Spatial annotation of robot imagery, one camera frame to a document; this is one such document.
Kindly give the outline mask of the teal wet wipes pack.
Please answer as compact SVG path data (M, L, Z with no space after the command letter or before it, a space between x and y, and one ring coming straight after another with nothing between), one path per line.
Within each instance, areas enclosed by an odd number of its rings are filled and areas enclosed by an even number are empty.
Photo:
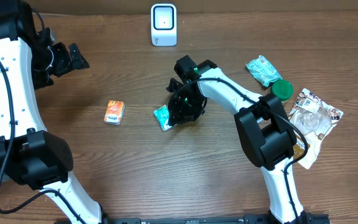
M281 74L263 55L247 63L246 68L264 87L269 87L271 83L282 79Z

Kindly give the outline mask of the green lid jar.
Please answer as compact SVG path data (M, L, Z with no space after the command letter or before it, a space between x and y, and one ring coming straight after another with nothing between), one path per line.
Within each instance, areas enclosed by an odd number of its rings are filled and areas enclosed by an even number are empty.
M293 95L293 86L287 80L277 80L271 86L270 92L276 95L281 102L285 102Z

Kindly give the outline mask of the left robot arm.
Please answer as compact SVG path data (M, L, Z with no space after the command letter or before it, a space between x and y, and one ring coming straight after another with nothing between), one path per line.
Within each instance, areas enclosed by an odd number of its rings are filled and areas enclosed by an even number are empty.
M47 131L35 97L53 77L88 62L76 44L56 42L49 27L36 31L36 15L25 1L0 1L0 175L48 196L70 223L107 223L73 172L68 143Z

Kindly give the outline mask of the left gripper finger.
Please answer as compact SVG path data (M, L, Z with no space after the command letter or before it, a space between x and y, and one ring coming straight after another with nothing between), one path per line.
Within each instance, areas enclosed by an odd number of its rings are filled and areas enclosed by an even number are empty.
M71 70L82 70L89 68L90 65L86 60L78 60L78 61L71 61L70 62L70 69Z
M86 62L78 46L75 43L69 45L70 58L72 62Z

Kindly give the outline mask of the teal Kleenex tissue pack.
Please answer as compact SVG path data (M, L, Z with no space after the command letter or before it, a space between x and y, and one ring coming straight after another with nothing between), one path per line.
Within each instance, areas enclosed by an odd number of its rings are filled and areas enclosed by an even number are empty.
M156 117L156 120L158 121L163 131L168 131L172 128L172 126L168 124L169 115L170 113L168 111L167 105L163 105L154 111L154 116Z

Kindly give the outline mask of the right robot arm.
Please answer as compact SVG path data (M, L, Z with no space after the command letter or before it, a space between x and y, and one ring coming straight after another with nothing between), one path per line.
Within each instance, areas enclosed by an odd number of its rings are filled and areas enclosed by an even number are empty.
M177 60L167 88L167 124L194 121L213 100L233 115L242 150L262 171L270 199L271 223L306 223L292 172L293 147L300 131L289 121L282 102L273 93L262 96L225 76L212 61L195 64L189 56Z

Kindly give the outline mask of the beige plastic pouch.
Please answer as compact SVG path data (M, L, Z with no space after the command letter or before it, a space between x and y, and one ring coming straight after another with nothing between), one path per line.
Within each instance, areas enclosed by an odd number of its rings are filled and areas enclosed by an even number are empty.
M323 139L337 125L343 114L306 88L299 93L289 119L307 141L308 152L298 161L305 169L309 169L317 160Z

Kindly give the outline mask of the orange Kleenex tissue pack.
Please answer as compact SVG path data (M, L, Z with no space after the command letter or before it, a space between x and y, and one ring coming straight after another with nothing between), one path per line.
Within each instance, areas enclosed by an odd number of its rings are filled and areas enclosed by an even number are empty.
M123 101L109 100L104 115L104 122L108 124L120 125L124 115L125 104Z

